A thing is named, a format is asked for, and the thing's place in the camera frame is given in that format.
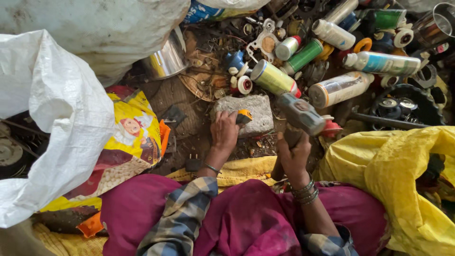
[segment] orange plastic ring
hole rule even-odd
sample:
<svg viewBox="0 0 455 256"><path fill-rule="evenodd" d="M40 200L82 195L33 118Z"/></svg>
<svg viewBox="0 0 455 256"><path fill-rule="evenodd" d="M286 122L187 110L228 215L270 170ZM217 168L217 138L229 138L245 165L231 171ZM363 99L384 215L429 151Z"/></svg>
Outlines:
<svg viewBox="0 0 455 256"><path fill-rule="evenodd" d="M354 53L359 53L360 51L369 51L371 50L372 44L373 41L371 41L371 38L366 37L355 45Z"/></svg>

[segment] green bangle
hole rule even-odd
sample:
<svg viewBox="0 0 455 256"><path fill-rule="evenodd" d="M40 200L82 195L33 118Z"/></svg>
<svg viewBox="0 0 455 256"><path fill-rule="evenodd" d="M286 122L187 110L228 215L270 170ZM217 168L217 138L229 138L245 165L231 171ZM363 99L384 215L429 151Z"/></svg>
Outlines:
<svg viewBox="0 0 455 256"><path fill-rule="evenodd" d="M206 162L202 162L205 166L207 166L208 168L210 168L212 171L216 172L217 174L222 174L221 171L217 170L215 167L207 164Z"/></svg>

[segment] hammer head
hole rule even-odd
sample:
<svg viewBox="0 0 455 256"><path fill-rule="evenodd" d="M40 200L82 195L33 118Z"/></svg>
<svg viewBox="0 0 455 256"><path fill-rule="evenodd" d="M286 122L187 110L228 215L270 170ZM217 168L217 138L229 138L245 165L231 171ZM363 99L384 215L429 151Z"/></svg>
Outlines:
<svg viewBox="0 0 455 256"><path fill-rule="evenodd" d="M325 119L305 100L284 93L278 97L277 105L290 125L302 129L308 135L315 136L324 129Z"/></svg>

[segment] white plastic bottle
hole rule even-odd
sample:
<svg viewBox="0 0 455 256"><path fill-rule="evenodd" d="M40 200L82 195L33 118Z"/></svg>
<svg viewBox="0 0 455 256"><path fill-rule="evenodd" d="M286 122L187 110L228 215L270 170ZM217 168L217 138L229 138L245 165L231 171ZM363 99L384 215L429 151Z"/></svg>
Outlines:
<svg viewBox="0 0 455 256"><path fill-rule="evenodd" d="M312 30L318 38L342 51L354 46L355 36L332 22L317 20L313 23Z"/></svg>
<svg viewBox="0 0 455 256"><path fill-rule="evenodd" d="M364 93L373 81L373 74L349 72L313 84L308 95L315 108L325 108Z"/></svg>
<svg viewBox="0 0 455 256"><path fill-rule="evenodd" d="M343 59L346 67L369 73L387 73L396 76L412 76L420 68L420 59L391 54L361 51L349 53Z"/></svg>

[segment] gray stone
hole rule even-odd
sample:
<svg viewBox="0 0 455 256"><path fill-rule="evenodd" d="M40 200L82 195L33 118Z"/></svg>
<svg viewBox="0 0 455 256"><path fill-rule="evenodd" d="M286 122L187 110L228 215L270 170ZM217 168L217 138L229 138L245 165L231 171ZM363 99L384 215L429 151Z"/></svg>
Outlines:
<svg viewBox="0 0 455 256"><path fill-rule="evenodd" d="M273 116L268 96L252 95L244 98L224 97L215 103L210 117L215 120L216 111L229 112L247 109L251 112L253 121L240 130L239 138L253 137L266 134L273 130Z"/></svg>

